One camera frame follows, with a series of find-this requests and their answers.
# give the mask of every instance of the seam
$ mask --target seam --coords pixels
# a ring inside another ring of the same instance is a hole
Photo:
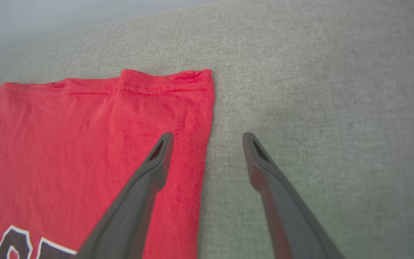
[[[87,89],[79,89],[78,91],[82,91],[82,90],[91,90],[90,88]],[[109,88],[92,88],[92,90],[110,90]],[[138,95],[151,95],[151,96],[156,96],[156,95],[164,95],[164,94],[172,94],[172,93],[179,93],[179,92],[207,92],[208,90],[205,88],[197,88],[197,89],[174,89],[174,90],[170,90],[170,91],[165,91],[165,92],[161,92],[161,93],[156,93],[156,94],[152,94],[152,93],[142,93],[139,91],[134,91],[134,90],[129,90],[129,89],[117,89],[114,88],[113,90],[123,90],[125,92],[129,92],[129,93],[134,93],[134,94],[138,94]],[[14,97],[14,98],[44,98],[44,97],[62,97],[62,96],[68,96],[68,95],[110,95],[111,93],[91,93],[91,92],[85,92],[85,93],[81,93],[81,92],[70,92],[70,93],[66,93],[63,95],[38,95],[38,96],[33,96],[33,95],[24,95],[24,94],[15,94],[15,95],[11,95],[10,97]]]

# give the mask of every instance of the gray fabric surface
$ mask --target gray fabric surface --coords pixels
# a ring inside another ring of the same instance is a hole
[[[347,258],[414,258],[414,1],[224,1],[0,51],[0,84],[213,69],[199,258],[272,258],[252,131]]]

